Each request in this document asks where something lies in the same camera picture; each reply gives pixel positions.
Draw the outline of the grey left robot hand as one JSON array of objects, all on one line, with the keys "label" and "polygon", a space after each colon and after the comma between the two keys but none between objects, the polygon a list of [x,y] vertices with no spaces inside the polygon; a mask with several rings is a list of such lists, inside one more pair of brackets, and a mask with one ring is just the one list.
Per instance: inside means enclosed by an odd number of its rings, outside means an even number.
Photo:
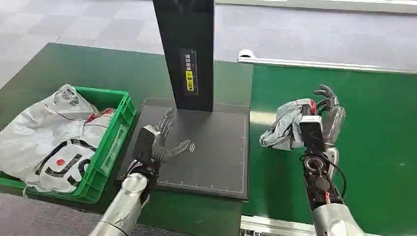
[{"label": "grey left robot hand", "polygon": [[152,126],[153,130],[156,132],[151,149],[152,159],[159,163],[166,163],[170,159],[173,159],[186,152],[189,150],[189,146],[192,144],[191,140],[184,140],[173,149],[168,149],[165,147],[169,131],[174,126],[172,121],[174,117],[174,111],[174,108],[167,110],[166,113],[160,118],[158,124]]}]

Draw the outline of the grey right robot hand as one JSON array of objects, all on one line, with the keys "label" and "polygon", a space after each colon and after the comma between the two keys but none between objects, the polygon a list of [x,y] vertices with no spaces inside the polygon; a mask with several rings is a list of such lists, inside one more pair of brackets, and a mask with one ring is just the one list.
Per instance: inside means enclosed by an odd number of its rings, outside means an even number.
[{"label": "grey right robot hand", "polygon": [[337,95],[330,87],[319,84],[319,89],[313,93],[325,97],[317,103],[317,110],[320,116],[325,113],[322,131],[325,148],[333,148],[345,120],[345,109],[340,106]]}]

